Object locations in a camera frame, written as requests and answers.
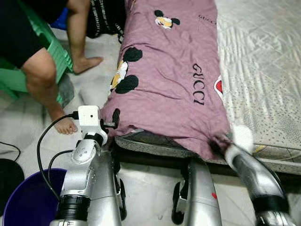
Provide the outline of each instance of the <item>purple bucket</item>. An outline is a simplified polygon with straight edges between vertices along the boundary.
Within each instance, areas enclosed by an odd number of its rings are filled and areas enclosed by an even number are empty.
[[[52,169],[51,184],[60,194],[66,170]],[[3,214],[3,226],[48,226],[55,218],[58,201],[40,172],[23,181],[12,193]]]

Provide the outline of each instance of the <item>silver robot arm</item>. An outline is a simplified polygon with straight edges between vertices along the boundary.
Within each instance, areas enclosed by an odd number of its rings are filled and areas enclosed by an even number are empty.
[[[113,159],[105,146],[105,127],[115,128],[117,123],[101,124],[98,106],[79,107],[83,140],[71,154],[73,165],[65,175],[50,226],[121,226]]]
[[[249,128],[235,126],[226,162],[246,185],[252,200],[257,226],[296,226],[277,175],[253,157],[253,136]]]

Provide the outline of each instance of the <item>black cable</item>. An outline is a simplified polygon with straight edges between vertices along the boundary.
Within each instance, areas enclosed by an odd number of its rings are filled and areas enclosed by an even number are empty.
[[[19,156],[21,154],[20,149],[18,147],[14,146],[14,145],[10,145],[10,144],[4,143],[2,141],[0,141],[0,144],[8,145],[8,146],[11,146],[11,147],[14,147],[15,149],[17,149],[19,153],[18,153],[18,156],[16,157],[16,159],[14,160],[14,161],[17,161],[17,159],[19,158]]]
[[[46,133],[51,129],[51,127],[53,127],[57,122],[65,119],[65,118],[78,119],[78,112],[73,112],[72,114],[64,115],[63,117],[61,117],[61,118],[55,120],[54,122],[52,122],[50,124],[50,126],[48,126],[46,128],[46,130],[42,133],[41,137],[39,138],[38,145],[37,145],[37,159],[38,159],[38,165],[39,165],[40,173],[41,173],[44,181],[46,182],[47,186],[52,191],[52,193],[55,195],[55,197],[58,199],[58,201],[60,201],[60,196],[55,192],[55,190],[53,189],[53,187],[51,186],[51,184],[47,180],[47,178],[46,178],[46,176],[44,174],[44,171],[43,171],[43,166],[42,166],[42,161],[41,161],[41,155],[40,155],[40,146],[41,146],[42,139],[44,138],[44,136],[46,135]]]
[[[50,160],[50,163],[48,165],[48,181],[49,183],[51,184],[51,181],[50,181],[50,171],[51,171],[51,167],[52,167],[52,164],[54,162],[54,160],[60,156],[61,154],[65,154],[65,153],[70,153],[70,152],[73,152],[73,150],[68,150],[68,151],[63,151],[63,152],[59,152],[57,153],[55,156],[52,157],[52,159]]]

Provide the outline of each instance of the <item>floor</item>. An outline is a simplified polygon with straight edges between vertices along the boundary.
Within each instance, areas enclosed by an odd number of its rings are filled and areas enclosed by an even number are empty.
[[[55,30],[57,37],[67,47],[64,32]],[[65,107],[70,113],[80,105],[98,105],[102,107],[108,93],[109,83],[116,70],[119,54],[117,37],[104,35],[96,40],[87,40],[86,55],[104,57],[104,62],[80,76],[69,75],[74,86],[74,99]],[[36,144],[43,129],[50,123],[49,116],[42,106],[27,95],[21,94],[16,101],[0,92],[0,140],[14,144],[22,150],[18,163],[24,170],[25,177],[38,171]],[[51,157],[62,150],[73,149],[80,134],[60,135],[50,130],[42,145],[43,167]],[[0,146],[0,152],[7,147]],[[14,152],[0,155],[11,158]],[[70,155],[59,157],[54,167],[67,169]],[[120,178],[125,183],[127,193],[127,218],[125,226],[173,226],[171,221],[172,194],[175,184],[180,179],[180,172],[174,169],[149,167],[122,163]],[[254,226],[254,211],[246,188],[236,177],[212,175],[221,209],[223,226]],[[299,216],[301,189],[294,188],[289,195],[295,219],[301,224]]]

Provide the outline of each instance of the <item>green stool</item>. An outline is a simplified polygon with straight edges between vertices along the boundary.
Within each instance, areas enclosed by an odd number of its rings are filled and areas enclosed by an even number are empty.
[[[56,82],[58,83],[67,70],[73,72],[72,60],[68,52],[62,47],[56,39],[48,24],[41,19],[30,7],[19,2],[22,9],[27,14],[33,30],[40,38],[41,43],[51,54],[56,66]],[[28,92],[26,88],[26,79],[24,73],[17,69],[14,65],[0,58],[0,89],[5,91],[13,99],[17,99],[18,95],[15,91]],[[58,95],[57,101],[62,102],[62,98]]]

